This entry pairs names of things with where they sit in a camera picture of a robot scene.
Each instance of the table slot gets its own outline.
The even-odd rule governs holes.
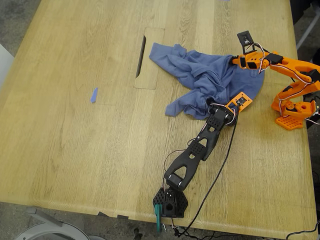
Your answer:
[[[145,28],[134,80],[136,89],[156,89],[159,67],[149,59],[149,54],[154,43],[162,44],[164,34],[163,28]]]

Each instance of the wood grain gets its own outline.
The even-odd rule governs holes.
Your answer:
[[[204,121],[164,114],[189,89],[162,69],[155,89],[134,88],[146,28],[164,29],[165,45],[219,55],[240,54],[237,33],[249,30],[266,49],[297,57],[289,0],[42,0],[0,92],[0,201],[156,221],[163,161]],[[270,107],[288,83],[266,71],[193,227],[274,238],[314,227],[307,131],[276,125]],[[231,133],[200,163],[177,225],[194,217]]]

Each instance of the blue tape piece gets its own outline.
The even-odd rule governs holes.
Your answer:
[[[93,90],[92,96],[91,96],[91,98],[90,98],[90,101],[91,101],[92,104],[96,102],[97,94],[98,94],[98,88],[96,87],[96,88]]]

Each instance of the blue cloth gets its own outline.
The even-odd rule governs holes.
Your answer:
[[[176,116],[182,110],[195,119],[209,116],[206,100],[213,98],[218,104],[227,104],[238,93],[244,92],[252,100],[258,94],[264,72],[241,69],[229,64],[231,55],[208,55],[195,50],[187,52],[179,44],[173,47],[154,43],[149,58],[162,69],[177,77],[192,89],[170,103],[165,114]]]

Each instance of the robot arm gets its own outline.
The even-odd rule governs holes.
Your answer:
[[[236,64],[242,69],[259,69],[259,74],[270,68],[291,77],[292,80],[298,80],[279,92],[271,107],[280,112],[280,117],[275,120],[278,125],[287,130],[302,128],[305,119],[319,112],[319,106],[316,105],[315,100],[294,103],[290,99],[320,90],[320,66],[284,57],[275,51],[270,53],[259,43],[253,42],[248,31],[238,33],[237,36],[242,45],[243,54],[231,58],[231,64]],[[260,48],[261,52],[258,52],[255,47]]]

